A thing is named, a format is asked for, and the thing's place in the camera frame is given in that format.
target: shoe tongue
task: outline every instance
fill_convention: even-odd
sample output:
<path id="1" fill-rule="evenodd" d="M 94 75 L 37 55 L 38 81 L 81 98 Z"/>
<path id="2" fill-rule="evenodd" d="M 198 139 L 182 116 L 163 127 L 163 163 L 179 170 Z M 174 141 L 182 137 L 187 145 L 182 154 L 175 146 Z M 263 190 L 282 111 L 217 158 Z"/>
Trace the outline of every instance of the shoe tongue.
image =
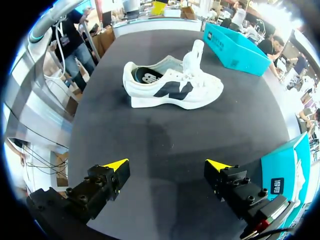
<path id="1" fill-rule="evenodd" d="M 184 73 L 194 73 L 200 70 L 200 63 L 202 53 L 204 50 L 204 42 L 201 40 L 195 40 L 193 43 L 192 51 L 188 52 L 182 61 Z"/>

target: white sneaker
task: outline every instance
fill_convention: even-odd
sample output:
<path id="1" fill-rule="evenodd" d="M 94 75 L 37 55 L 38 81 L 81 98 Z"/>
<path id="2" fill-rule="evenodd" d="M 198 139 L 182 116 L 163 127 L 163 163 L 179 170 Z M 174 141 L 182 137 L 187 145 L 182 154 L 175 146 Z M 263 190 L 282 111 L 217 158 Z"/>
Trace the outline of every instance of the white sneaker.
<path id="1" fill-rule="evenodd" d="M 123 70 L 123 86 L 131 97 L 131 106 L 175 104 L 189 110 L 216 100 L 224 85 L 219 78 L 200 69 L 203 47 L 203 41 L 196 40 L 183 62 L 172 56 L 150 66 L 128 62 Z"/>

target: screw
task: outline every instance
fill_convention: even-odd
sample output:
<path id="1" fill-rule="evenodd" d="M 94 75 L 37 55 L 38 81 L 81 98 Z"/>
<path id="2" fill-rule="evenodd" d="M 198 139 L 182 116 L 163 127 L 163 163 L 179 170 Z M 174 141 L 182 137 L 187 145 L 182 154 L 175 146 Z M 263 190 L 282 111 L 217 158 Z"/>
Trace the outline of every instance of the screw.
<path id="1" fill-rule="evenodd" d="M 260 193 L 259 193 L 259 196 L 260 196 L 260 197 L 265 197 L 265 196 L 267 196 L 267 195 L 268 195 L 268 189 L 262 188 L 261 191 L 260 191 Z"/>
<path id="2" fill-rule="evenodd" d="M 45 210 L 45 207 L 44 207 L 44 206 L 39 205 L 39 206 L 38 206 L 38 210 L 41 212 L 41 211 Z"/>
<path id="3" fill-rule="evenodd" d="M 79 199 L 80 199 L 82 202 L 84 202 L 84 203 L 87 203 L 87 202 L 88 202 L 88 198 L 87 198 L 85 195 L 81 195 L 81 196 L 79 197 Z"/>
<path id="4" fill-rule="evenodd" d="M 70 194 L 70 193 L 72 193 L 72 188 L 68 187 L 65 191 L 66 191 L 66 194 Z"/>
<path id="5" fill-rule="evenodd" d="M 246 198 L 246 200 L 247 200 L 250 204 L 252 204 L 252 203 L 255 201 L 255 197 L 254 197 L 254 196 L 248 196 L 248 197 Z"/>
<path id="6" fill-rule="evenodd" d="M 243 182 L 245 183 L 245 184 L 248 184 L 248 183 L 250 183 L 250 177 L 245 177 L 244 179 L 243 179 Z"/>
<path id="7" fill-rule="evenodd" d="M 95 184 L 97 184 L 100 188 L 103 186 L 103 183 L 101 180 L 95 181 Z"/>

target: white label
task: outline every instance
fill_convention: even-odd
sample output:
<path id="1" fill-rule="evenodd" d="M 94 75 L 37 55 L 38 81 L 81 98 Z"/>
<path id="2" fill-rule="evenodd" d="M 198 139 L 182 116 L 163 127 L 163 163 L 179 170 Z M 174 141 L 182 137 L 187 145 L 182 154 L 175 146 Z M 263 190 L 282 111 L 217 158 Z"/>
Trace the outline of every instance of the white label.
<path id="1" fill-rule="evenodd" d="M 156 82 L 157 80 L 159 80 L 160 78 L 156 78 L 155 75 L 152 75 L 150 73 L 146 73 L 144 75 L 144 77 L 142 78 L 142 81 L 144 81 L 147 84 L 152 84 L 154 82 Z"/>

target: table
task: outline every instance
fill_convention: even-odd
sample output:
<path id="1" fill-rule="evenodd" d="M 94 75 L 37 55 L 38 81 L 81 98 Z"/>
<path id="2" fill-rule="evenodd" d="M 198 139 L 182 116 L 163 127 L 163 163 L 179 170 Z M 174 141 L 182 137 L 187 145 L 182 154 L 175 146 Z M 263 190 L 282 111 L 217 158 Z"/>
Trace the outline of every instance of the table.
<path id="1" fill-rule="evenodd" d="M 273 93 L 278 81 L 271 72 L 264 79 L 224 68 L 207 45 L 201 68 L 224 84 L 216 101 L 194 110 L 170 104 L 131 108 L 122 87 L 124 65 L 151 65 L 167 55 L 182 60 L 202 35 L 123 35 L 93 72 L 74 118 L 69 186 L 95 164 L 129 158 L 131 170 L 116 201 L 88 223 L 93 229 L 122 240 L 238 240 L 246 223 L 211 191 L 203 177 L 205 159 L 228 165 L 259 159 L 292 137 L 291 117 L 300 134 L 296 117 L 284 113 Z"/>

